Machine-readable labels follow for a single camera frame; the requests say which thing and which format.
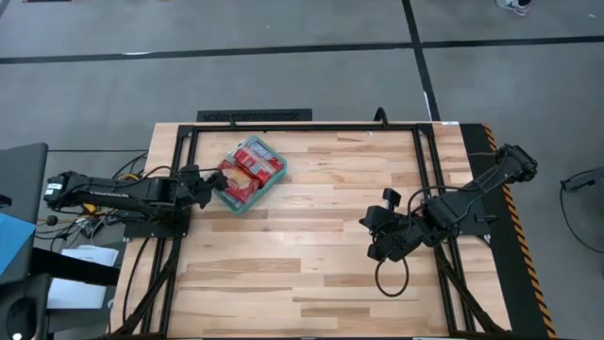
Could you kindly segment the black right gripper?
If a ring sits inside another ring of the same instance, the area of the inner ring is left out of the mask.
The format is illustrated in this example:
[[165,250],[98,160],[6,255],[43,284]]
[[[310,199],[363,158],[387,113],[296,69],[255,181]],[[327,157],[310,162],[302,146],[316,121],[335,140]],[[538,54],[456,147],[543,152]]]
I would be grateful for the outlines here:
[[399,249],[415,250],[421,243],[421,229],[415,219],[401,215],[377,224],[375,242],[368,247],[367,256],[384,263]]

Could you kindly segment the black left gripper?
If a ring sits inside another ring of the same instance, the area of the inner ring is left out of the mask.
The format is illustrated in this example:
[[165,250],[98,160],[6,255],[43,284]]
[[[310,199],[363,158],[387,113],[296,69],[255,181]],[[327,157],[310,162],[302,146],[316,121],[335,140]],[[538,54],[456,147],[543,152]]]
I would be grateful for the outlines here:
[[223,183],[227,182],[227,177],[222,171],[210,172],[206,178],[201,173],[202,170],[196,164],[185,165],[178,171],[177,206],[179,208],[192,205],[205,208],[211,201],[213,189],[222,192],[227,188],[227,184]]

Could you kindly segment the red popcorn bag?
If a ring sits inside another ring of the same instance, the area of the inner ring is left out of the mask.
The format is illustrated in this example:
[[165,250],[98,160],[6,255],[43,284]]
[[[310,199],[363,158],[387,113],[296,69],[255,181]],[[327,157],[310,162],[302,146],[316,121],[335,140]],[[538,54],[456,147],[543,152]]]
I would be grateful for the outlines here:
[[234,159],[236,163],[238,163],[252,175],[257,175],[260,172],[274,172],[274,168],[270,165],[270,163],[248,144],[242,144],[235,151]]
[[227,179],[226,194],[232,196],[237,202],[245,204],[260,188],[260,182],[248,175],[241,166],[228,160],[223,160],[218,165]]
[[285,168],[286,162],[279,158],[256,158],[248,167],[248,171],[260,183],[260,187],[263,188],[277,174],[284,171]]

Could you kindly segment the green plastic basket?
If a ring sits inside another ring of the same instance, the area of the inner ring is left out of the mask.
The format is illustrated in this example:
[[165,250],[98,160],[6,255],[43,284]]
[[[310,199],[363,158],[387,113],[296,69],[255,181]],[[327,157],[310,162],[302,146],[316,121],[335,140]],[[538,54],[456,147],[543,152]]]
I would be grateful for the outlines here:
[[[259,201],[265,194],[267,194],[272,189],[273,186],[275,186],[276,184],[278,184],[281,181],[281,179],[286,175],[287,169],[288,169],[287,161],[281,155],[279,155],[271,146],[269,146],[265,141],[263,141],[258,136],[249,136],[244,141],[237,144],[236,148],[233,149],[232,151],[230,151],[226,155],[224,160],[228,160],[232,163],[236,163],[236,161],[234,159],[234,153],[241,145],[250,145],[257,153],[261,154],[263,156],[263,158],[265,158],[265,159],[279,158],[281,160],[284,160],[286,162],[286,168],[284,171],[280,172],[273,179],[271,179],[266,186],[264,186],[263,188],[260,187],[258,189],[258,191],[256,193],[254,193],[254,195],[245,204],[237,202],[232,196],[226,194],[224,191],[222,191],[222,192],[217,191],[216,194],[236,214],[241,214],[241,213],[247,212],[257,201]],[[251,174],[248,171],[246,171],[242,166],[241,166],[241,168],[248,175],[251,176]]]

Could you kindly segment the black floor grate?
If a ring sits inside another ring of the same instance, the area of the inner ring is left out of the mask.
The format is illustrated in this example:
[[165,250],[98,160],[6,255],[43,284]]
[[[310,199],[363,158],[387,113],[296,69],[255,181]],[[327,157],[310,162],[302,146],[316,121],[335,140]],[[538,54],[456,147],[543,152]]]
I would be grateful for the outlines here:
[[199,110],[197,122],[311,121],[312,109]]

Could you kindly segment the black flat bar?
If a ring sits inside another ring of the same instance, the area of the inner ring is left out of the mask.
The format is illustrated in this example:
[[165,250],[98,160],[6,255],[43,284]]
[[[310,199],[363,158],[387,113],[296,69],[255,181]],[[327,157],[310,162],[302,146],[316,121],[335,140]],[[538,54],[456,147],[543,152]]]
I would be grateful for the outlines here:
[[37,247],[32,249],[30,273],[100,286],[115,286],[120,276],[116,267],[86,262]]

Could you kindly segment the white paper sheet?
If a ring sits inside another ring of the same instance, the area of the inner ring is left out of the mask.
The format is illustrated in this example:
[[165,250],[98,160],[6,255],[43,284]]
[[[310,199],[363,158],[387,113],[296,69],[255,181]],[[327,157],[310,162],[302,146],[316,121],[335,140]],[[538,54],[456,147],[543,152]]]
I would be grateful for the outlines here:
[[[114,266],[119,251],[108,247],[80,245],[76,248],[63,249],[61,254],[86,262]],[[53,279],[48,292],[47,309],[101,309],[106,292],[106,286],[75,280]]]

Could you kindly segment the blue paper sheet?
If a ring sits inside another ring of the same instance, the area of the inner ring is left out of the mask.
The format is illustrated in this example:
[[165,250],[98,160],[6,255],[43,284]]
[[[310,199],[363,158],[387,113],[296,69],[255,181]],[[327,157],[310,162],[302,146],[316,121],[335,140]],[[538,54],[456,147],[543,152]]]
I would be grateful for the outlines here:
[[36,225],[0,212],[0,275],[34,233]]

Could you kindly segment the person's shoe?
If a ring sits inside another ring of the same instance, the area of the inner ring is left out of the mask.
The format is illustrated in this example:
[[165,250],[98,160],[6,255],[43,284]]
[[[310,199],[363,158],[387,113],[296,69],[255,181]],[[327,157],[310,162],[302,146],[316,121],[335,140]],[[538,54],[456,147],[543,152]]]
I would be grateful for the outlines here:
[[501,9],[512,11],[520,16],[528,14],[531,2],[532,0],[495,0],[495,4]]

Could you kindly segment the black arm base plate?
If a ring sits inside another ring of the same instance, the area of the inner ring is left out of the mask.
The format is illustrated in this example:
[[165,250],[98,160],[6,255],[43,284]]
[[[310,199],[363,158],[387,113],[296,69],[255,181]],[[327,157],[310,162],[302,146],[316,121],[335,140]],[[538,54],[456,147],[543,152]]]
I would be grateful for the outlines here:
[[125,224],[126,238],[179,238],[188,234],[191,209],[186,208],[165,217],[122,211],[119,220]]

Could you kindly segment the black aluminium table frame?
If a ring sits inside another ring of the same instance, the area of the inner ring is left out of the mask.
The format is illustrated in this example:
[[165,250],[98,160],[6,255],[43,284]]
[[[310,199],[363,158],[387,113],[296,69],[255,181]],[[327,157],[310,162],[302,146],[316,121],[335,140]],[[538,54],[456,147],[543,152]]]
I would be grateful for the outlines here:
[[172,337],[409,336],[447,332],[430,248],[377,264],[359,220],[385,188],[432,184],[427,139],[355,123],[272,124],[286,176],[248,212],[194,209],[167,319]]

